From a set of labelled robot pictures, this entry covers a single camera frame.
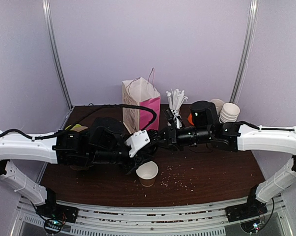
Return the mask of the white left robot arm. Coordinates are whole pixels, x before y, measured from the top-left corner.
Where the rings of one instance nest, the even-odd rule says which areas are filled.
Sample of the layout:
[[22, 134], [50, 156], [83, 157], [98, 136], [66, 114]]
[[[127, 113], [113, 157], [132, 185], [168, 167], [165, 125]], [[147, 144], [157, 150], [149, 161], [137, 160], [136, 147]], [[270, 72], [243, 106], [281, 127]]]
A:
[[48, 221], [74, 223], [78, 209], [60, 205], [53, 190], [29, 179], [13, 163], [35, 160], [81, 169], [118, 165], [126, 174], [149, 162], [157, 148], [157, 130], [125, 134], [113, 118], [96, 118], [90, 127], [71, 125], [66, 130], [28, 135], [19, 130], [0, 131], [0, 180], [31, 201], [36, 213]]

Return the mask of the single brown paper cup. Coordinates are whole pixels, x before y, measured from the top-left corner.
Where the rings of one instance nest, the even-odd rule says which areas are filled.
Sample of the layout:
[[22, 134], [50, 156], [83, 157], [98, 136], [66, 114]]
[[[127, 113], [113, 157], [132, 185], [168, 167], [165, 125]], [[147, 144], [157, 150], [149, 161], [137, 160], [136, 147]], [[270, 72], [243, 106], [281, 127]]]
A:
[[136, 170], [139, 181], [144, 187], [151, 187], [155, 183], [158, 172], [158, 165], [153, 161], [142, 164]]

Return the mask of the stack of paper cups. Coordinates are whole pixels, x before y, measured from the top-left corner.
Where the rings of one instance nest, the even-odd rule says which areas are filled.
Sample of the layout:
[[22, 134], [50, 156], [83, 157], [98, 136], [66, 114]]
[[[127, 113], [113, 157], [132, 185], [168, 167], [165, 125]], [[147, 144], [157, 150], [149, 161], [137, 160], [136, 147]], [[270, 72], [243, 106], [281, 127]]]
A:
[[234, 103], [225, 103], [219, 114], [222, 123], [236, 122], [240, 114], [240, 108]]

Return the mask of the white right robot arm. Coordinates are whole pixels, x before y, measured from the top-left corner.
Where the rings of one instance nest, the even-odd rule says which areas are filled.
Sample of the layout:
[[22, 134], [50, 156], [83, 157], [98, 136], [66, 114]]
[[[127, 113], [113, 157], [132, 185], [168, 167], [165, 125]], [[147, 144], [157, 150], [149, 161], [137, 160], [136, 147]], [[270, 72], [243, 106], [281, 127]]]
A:
[[214, 103], [208, 101], [194, 102], [190, 106], [190, 112], [193, 126], [178, 127], [173, 111], [169, 108], [164, 110], [169, 126], [160, 131], [160, 146], [183, 150], [186, 146], [211, 144], [213, 148], [231, 152], [263, 150], [292, 155], [272, 177], [250, 189], [244, 204], [225, 209], [229, 222], [266, 213], [266, 204], [296, 183], [296, 126], [264, 127], [246, 121], [222, 123], [218, 119]]

